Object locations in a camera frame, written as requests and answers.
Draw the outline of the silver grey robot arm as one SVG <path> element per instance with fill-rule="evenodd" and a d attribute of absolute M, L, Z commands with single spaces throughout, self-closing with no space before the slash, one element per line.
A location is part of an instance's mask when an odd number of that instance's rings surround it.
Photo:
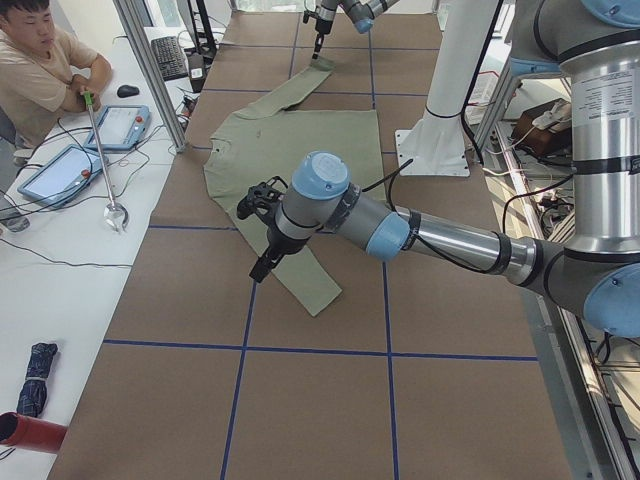
<path fill-rule="evenodd" d="M 501 275 L 606 333 L 639 333 L 639 5 L 635 1 L 520 1 L 512 68 L 560 72 L 572 84 L 575 230 L 565 243 L 481 229 L 469 197 L 430 181 L 433 213 L 372 199 L 336 155 L 316 151 L 285 191 L 263 182 L 239 202 L 268 246 L 251 275 L 264 279 L 321 229 L 388 261 L 414 251 Z"/>
<path fill-rule="evenodd" d="M 388 11 L 398 0 L 322 0 L 316 1 L 312 10 L 305 9 L 303 22 L 307 24 L 310 19 L 315 21 L 316 39 L 312 59 L 320 56 L 325 37 L 331 33 L 335 17 L 339 9 L 351 20 L 358 33 L 367 33 L 374 25 L 377 17 Z"/>

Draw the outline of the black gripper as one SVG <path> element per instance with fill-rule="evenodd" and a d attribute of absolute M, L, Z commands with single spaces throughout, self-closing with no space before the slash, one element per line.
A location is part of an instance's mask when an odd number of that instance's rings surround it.
<path fill-rule="evenodd" d="M 317 60 L 320 56 L 324 43 L 324 35 L 328 35 L 331 32 L 334 22 L 334 8 L 327 5 L 317 6 L 315 9 L 315 19 L 315 29 L 318 34 L 314 41 L 313 60 Z"/>
<path fill-rule="evenodd" d="M 267 222 L 268 247 L 252 267 L 249 276 L 261 283 L 285 255 L 299 252 L 305 245 L 305 228 L 287 218 Z"/>

